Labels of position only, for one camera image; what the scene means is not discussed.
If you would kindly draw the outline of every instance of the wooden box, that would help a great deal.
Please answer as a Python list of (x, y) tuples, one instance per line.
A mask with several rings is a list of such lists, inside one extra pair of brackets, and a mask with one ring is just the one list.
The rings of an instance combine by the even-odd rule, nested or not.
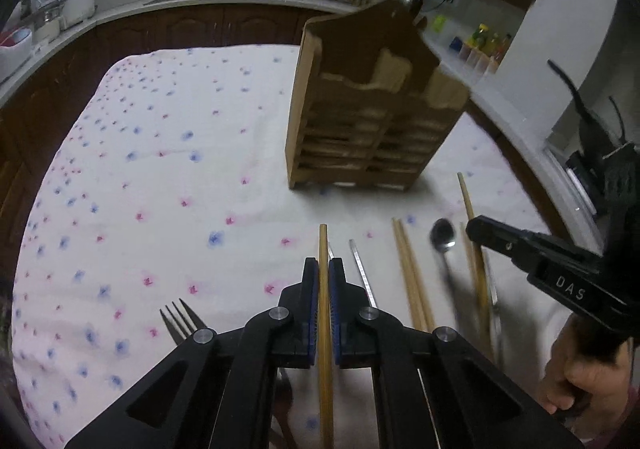
[(308, 20), (289, 110), (289, 187), (407, 189), (467, 100), (468, 89), (441, 70), (396, 0)]

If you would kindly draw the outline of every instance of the chopstick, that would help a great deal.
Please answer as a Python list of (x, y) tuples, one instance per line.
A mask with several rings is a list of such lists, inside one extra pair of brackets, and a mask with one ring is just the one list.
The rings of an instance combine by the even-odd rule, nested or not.
[[(469, 196), (469, 191), (466, 188), (465, 177), (461, 172), (458, 173), (458, 182), (460, 182), (462, 198), (465, 201), (466, 218), (470, 220), (475, 216), (475, 214), (474, 209), (471, 205), (471, 197)], [(478, 317), (480, 321), (480, 331), (487, 342), (487, 347), (491, 348), (491, 303), (489, 300), (484, 256), (482, 255), (482, 249), (480, 245), (478, 245), (477, 243), (472, 243), (469, 237), (466, 235), (466, 231), (464, 231), (463, 233), (463, 238), (465, 238), (465, 246), (467, 245), (467, 243), (470, 243), (471, 246), (471, 253), (468, 252), (467, 247), (467, 257), (471, 276), (473, 277), (474, 286), (476, 287), (476, 297), (478, 298)]]
[(406, 287), (407, 299), (409, 301), (409, 311), (412, 325), (416, 330), (431, 332), (435, 328), (433, 312), (422, 284), (422, 275), (415, 259), (414, 250), (411, 247), (409, 238), (404, 230), (402, 222), (396, 218), (392, 219), (396, 246), (400, 257), (400, 266), (404, 276), (404, 286)]
[(329, 243), (326, 225), (320, 225), (318, 284), (318, 388), (320, 391), (320, 440), (322, 449), (334, 447), (334, 383), (331, 308), (329, 302)]

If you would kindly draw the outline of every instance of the table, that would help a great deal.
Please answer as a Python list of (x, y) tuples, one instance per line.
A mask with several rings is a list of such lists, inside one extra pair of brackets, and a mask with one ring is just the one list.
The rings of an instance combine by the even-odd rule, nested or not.
[[(182, 297), (217, 331), (276, 305), (318, 255), (318, 224), (347, 279), (354, 238), (380, 308), (410, 324), (390, 220), (401, 217), (436, 322), (454, 315), (428, 232), (476, 212), (546, 227), (489, 137), (464, 115), (414, 188), (290, 191), (284, 160), (295, 46), (165, 50), (116, 63), (56, 154), (24, 233), (14, 287), (14, 368), (47, 448), (76, 432), (174, 344), (158, 310)], [(462, 242), (450, 253), (470, 288)], [(508, 259), (489, 256), (503, 303), (506, 372), (532, 391), (566, 317)], [(318, 447), (314, 371), (290, 371), (290, 422)], [(368, 370), (337, 371), (337, 448), (377, 446)]]

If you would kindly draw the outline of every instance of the kitchen counter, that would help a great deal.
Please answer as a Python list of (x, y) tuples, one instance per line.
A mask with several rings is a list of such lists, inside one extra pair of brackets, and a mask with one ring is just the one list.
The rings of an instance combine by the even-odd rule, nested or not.
[[(92, 28), (127, 16), (174, 7), (212, 4), (263, 4), (289, 6), (345, 14), (356, 10), (348, 4), (332, 0), (168, 0), (145, 5), (147, 1), (105, 10), (91, 19), (62, 32), (52, 43), (37, 49), (32, 57), (9, 79), (0, 84), (0, 107), (11, 98), (27, 79), (52, 55), (60, 51)], [(425, 42), (438, 55), (447, 70), (469, 86), (476, 105), (513, 144), (556, 206), (575, 243), (592, 251), (602, 250), (602, 239), (582, 201), (570, 184), (558, 161), (549, 152), (545, 140), (537, 136), (527, 119), (505, 99), (492, 83), (491, 76), (474, 74), (455, 54), (425, 35)]]

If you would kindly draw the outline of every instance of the fork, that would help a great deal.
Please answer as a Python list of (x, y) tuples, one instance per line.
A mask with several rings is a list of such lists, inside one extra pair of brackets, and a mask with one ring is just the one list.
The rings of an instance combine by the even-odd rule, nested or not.
[[(207, 328), (207, 325), (204, 323), (204, 321), (200, 319), (200, 317), (198, 317), (198, 314), (196, 314), (189, 307), (189, 305), (187, 305), (182, 299), (178, 298), (178, 301), (180, 301), (180, 304), (184, 308), (186, 315), (189, 317), (189, 319), (191, 319), (191, 323), (185, 317), (185, 314), (180, 311), (174, 301), (172, 301), (171, 304), (174, 305), (175, 311), (182, 322), (180, 322), (180, 320), (178, 320), (178, 318), (174, 315), (174, 313), (169, 308), (169, 305), (164, 305), (164, 307), (166, 308), (166, 311), (171, 316), (171, 319), (174, 320), (174, 323), (178, 328), (176, 328), (174, 324), (168, 320), (162, 309), (160, 309), (162, 321), (164, 321), (164, 325), (169, 331), (169, 335), (171, 336), (171, 339), (174, 340), (176, 346), (184, 342), (191, 334), (196, 333), (197, 330)], [(289, 427), (288, 416), (289, 410), (291, 409), (293, 403), (293, 395), (291, 393), (291, 384), (289, 382), (289, 377), (287, 376), (284, 368), (278, 368), (278, 371), (276, 373), (273, 402), (273, 416), (280, 425), (283, 436), (279, 435), (277, 432), (271, 429), (269, 434), (269, 441), (273, 443), (273, 445), (275, 445), (277, 449), (298, 449), (295, 439), (293, 438), (293, 435), (291, 433), (291, 428)]]

